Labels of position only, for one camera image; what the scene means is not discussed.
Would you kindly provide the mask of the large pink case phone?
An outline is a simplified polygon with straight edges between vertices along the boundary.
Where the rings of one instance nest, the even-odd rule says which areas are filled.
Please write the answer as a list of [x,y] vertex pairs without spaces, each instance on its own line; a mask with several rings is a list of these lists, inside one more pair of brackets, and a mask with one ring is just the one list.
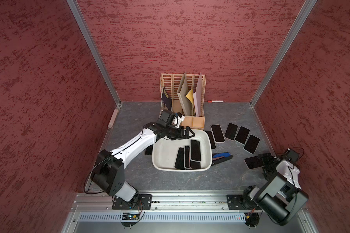
[[256,168],[264,167],[265,162],[270,161],[271,158],[271,153],[262,153],[257,156],[245,158],[244,162],[247,165],[248,169],[253,170]]

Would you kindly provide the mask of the white plastic storage tray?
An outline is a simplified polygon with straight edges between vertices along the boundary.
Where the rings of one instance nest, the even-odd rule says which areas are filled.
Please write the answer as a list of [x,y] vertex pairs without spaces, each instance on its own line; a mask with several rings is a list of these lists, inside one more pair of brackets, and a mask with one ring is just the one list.
[[[200,142],[201,162],[200,169],[191,169],[192,171],[206,171],[212,165],[212,148],[209,141],[209,137],[206,132],[202,130],[193,130],[195,136],[193,140]],[[191,144],[190,139],[182,140],[166,140],[160,139],[153,145],[152,162],[156,169],[163,171],[175,171],[182,172],[182,170],[175,169],[176,158],[179,148],[189,146]]]

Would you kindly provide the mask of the black phone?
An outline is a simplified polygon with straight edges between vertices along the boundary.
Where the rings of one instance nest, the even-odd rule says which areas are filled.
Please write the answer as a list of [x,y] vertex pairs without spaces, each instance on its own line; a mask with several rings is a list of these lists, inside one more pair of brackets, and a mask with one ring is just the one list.
[[254,154],[258,145],[259,145],[260,139],[254,135],[250,135],[246,141],[246,144],[244,145],[244,150]]
[[211,144],[211,149],[212,150],[216,149],[216,143],[215,143],[212,131],[206,131],[205,133],[208,135],[208,138]]
[[152,155],[152,154],[153,154],[153,145],[148,146],[148,147],[145,149],[145,155]]

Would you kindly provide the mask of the dark phone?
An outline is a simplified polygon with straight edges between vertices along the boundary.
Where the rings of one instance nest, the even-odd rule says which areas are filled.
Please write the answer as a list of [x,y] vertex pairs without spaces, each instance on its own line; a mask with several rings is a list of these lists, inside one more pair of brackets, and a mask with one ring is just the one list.
[[229,123],[225,131],[224,137],[229,140],[234,140],[238,131],[238,126],[233,123]]

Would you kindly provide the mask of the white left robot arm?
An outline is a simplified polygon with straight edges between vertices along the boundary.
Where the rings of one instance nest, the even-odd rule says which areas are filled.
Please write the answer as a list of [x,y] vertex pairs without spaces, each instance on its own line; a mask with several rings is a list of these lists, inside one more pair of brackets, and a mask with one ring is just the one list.
[[153,122],[145,125],[142,131],[126,144],[112,150],[99,152],[89,178],[109,196],[117,196],[130,202],[137,190],[125,181],[125,168],[147,147],[160,139],[181,140],[195,136],[190,127],[161,126]]

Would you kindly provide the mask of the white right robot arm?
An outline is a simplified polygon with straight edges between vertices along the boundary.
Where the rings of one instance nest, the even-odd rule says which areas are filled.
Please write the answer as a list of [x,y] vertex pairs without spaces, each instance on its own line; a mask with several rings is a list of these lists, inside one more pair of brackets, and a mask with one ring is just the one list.
[[261,188],[249,186],[240,204],[246,209],[260,208],[275,224],[286,225],[309,200],[298,181],[300,170],[296,163],[300,158],[292,149],[280,156],[263,153],[246,158],[249,169],[262,168],[267,182]]

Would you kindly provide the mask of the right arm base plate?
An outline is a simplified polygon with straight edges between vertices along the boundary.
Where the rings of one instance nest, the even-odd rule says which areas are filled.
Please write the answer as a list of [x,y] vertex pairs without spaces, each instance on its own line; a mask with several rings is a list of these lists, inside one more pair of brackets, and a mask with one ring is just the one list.
[[227,195],[227,205],[229,210],[262,210],[249,196],[244,195]]

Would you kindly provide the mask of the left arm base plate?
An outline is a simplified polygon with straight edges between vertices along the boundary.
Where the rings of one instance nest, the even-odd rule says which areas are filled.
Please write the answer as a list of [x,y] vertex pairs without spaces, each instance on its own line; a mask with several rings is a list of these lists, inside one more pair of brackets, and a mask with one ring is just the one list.
[[135,194],[133,199],[125,201],[119,197],[112,199],[113,210],[150,210],[152,203],[152,195],[150,194]]

